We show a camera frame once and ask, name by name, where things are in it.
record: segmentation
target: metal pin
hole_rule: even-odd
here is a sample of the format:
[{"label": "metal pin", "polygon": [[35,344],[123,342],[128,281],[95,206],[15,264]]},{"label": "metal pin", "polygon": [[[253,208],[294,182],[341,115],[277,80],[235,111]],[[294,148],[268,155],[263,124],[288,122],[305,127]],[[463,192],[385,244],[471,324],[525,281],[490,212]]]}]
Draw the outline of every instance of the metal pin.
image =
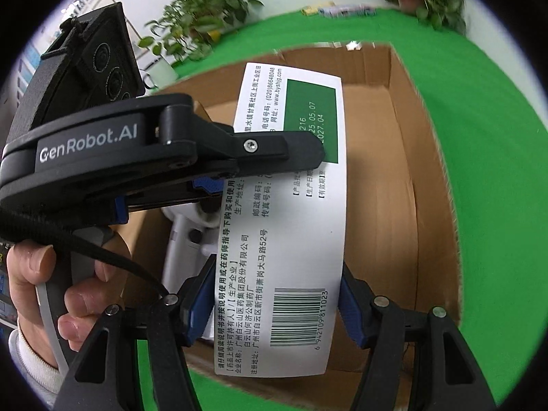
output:
[{"label": "metal pin", "polygon": [[164,304],[166,306],[173,306],[174,304],[176,304],[177,302],[179,301],[179,297],[177,295],[174,295],[174,294],[171,294],[171,295],[166,295],[164,297]]},{"label": "metal pin", "polygon": [[376,296],[373,302],[379,307],[386,307],[390,304],[390,300],[385,296]]},{"label": "metal pin", "polygon": [[440,306],[436,306],[435,308],[433,308],[432,313],[438,318],[445,318],[445,316],[447,315],[446,310]]},{"label": "metal pin", "polygon": [[255,153],[259,149],[259,144],[256,140],[248,139],[243,143],[243,149],[248,153]]},{"label": "metal pin", "polygon": [[120,306],[118,306],[117,304],[111,304],[105,309],[105,313],[110,316],[116,315],[119,311],[120,311]]}]

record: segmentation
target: green rectangle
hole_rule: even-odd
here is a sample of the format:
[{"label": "green rectangle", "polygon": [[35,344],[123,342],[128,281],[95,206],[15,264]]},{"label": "green rectangle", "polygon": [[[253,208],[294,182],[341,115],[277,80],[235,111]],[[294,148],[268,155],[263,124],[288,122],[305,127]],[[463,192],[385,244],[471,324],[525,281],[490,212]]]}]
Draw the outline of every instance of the green rectangle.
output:
[{"label": "green rectangle", "polygon": [[338,164],[335,89],[288,79],[283,129],[284,131],[311,131],[323,142],[325,162]]}]

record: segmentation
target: black cable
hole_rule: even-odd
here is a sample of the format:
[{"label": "black cable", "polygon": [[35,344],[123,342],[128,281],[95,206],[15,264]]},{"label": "black cable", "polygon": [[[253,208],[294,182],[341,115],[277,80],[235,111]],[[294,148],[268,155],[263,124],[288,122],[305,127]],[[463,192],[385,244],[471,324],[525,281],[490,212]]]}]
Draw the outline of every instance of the black cable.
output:
[{"label": "black cable", "polygon": [[59,228],[54,223],[0,208],[0,236],[11,242],[32,239],[38,244],[52,244],[54,249],[79,253],[132,273],[150,283],[161,296],[169,294],[160,281],[136,262],[91,244],[91,242]]}]

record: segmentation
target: paper label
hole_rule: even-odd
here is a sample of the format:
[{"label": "paper label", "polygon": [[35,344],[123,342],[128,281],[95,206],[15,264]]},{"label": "paper label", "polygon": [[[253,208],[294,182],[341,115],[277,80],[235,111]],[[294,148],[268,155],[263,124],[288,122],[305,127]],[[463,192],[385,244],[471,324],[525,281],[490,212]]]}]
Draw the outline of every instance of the paper label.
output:
[{"label": "paper label", "polygon": [[225,182],[215,282],[215,372],[323,374],[343,266],[346,142],[341,80],[248,63],[234,129],[312,131],[325,162]]}]

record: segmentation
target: white sleeve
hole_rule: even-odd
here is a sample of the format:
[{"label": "white sleeve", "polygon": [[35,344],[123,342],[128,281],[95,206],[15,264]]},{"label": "white sleeve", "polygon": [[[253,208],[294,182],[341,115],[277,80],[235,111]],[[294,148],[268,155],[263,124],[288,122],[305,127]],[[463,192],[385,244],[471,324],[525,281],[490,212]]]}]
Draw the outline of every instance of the white sleeve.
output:
[{"label": "white sleeve", "polygon": [[32,350],[21,328],[12,331],[9,336],[9,352],[32,390],[51,409],[63,383],[59,371],[48,365]]}]

